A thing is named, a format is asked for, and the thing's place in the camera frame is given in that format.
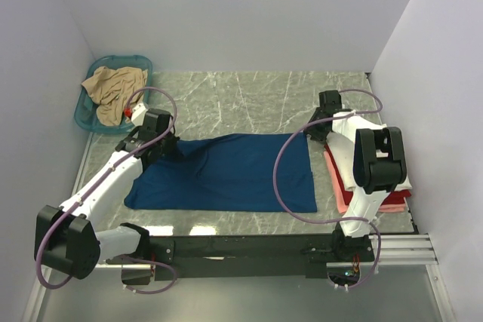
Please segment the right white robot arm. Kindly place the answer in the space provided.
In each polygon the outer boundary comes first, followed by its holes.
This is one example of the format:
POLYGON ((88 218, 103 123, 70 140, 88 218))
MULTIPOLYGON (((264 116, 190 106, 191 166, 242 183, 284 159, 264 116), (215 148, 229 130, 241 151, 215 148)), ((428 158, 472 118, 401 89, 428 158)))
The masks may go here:
POLYGON ((332 233, 331 252, 347 261, 371 249, 368 235, 383 202, 407 180, 401 130, 374 124, 343 106, 341 92, 322 91, 304 133, 325 146, 333 185, 349 181, 352 198, 332 233))

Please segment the beige t-shirt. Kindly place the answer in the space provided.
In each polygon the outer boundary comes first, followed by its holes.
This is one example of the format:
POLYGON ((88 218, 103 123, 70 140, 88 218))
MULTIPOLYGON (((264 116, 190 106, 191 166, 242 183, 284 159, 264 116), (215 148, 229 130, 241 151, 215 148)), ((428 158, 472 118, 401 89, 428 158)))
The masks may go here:
POLYGON ((107 127, 115 127, 122 122, 129 97, 146 86, 147 78, 147 69, 129 66, 110 69, 101 66, 82 82, 82 87, 97 105, 99 122, 107 127))

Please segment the folded white t-shirt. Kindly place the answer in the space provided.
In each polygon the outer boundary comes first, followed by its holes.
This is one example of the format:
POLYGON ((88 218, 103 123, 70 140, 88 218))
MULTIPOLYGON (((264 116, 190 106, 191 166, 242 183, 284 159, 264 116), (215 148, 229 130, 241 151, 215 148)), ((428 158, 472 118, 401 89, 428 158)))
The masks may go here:
POLYGON ((353 176, 355 132, 357 129, 382 130, 386 124, 378 125, 360 117, 335 121, 335 128, 327 136, 327 144, 337 165, 345 190, 353 191, 356 182, 353 176))

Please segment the black base beam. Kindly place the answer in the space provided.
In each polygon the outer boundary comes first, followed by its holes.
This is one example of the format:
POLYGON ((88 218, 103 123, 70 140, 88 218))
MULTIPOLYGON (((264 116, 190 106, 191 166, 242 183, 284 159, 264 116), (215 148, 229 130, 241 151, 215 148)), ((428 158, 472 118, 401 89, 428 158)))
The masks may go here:
POLYGON ((342 232, 305 235, 205 235, 150 238, 146 265, 161 262, 179 278, 326 278, 329 263, 374 262, 368 236, 342 232))

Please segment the blue t-shirt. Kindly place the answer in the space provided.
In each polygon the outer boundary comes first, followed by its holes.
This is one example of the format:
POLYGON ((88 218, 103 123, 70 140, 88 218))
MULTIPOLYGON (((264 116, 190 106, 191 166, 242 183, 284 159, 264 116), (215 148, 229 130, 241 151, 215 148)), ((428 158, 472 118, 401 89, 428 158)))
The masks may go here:
POLYGON ((124 199, 132 210, 317 211, 306 137, 229 134, 180 140, 181 157, 159 158, 124 199))

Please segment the aluminium frame rail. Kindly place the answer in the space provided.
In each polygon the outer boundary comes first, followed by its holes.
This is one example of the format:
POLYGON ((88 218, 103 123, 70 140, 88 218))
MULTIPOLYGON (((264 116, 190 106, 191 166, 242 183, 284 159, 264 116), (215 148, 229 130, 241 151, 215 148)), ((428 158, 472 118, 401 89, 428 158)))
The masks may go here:
MULTIPOLYGON (((98 142, 101 136, 90 133, 86 142, 84 154, 78 169, 75 183, 72 189, 72 195, 75 195, 81 189, 81 184, 86 179, 88 171, 88 160, 91 157, 92 139, 98 142)), ((410 266, 419 265, 425 267, 428 277, 428 296, 434 299, 433 308, 437 311, 441 321, 457 321, 451 306, 451 301, 441 274, 438 268, 438 259, 435 254, 432 242, 428 234, 394 234, 383 235, 380 266, 410 266)), ((47 305, 46 293, 48 291, 36 281, 32 287, 26 309, 23 313, 21 321, 41 321, 44 312, 42 309, 47 305)))

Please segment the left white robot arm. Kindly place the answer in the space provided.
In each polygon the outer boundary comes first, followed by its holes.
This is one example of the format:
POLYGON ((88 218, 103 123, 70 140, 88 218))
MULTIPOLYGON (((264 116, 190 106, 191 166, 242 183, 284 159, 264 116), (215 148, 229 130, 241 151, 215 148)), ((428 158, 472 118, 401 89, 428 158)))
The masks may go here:
POLYGON ((177 147, 175 117, 160 109, 134 113, 137 126, 118 143, 107 163, 79 192, 58 207, 44 206, 36 217, 34 260, 38 280, 51 288, 42 267, 84 279, 99 262, 126 256, 132 262, 150 259, 149 232, 125 222, 99 232, 96 227, 111 203, 158 158, 177 147))

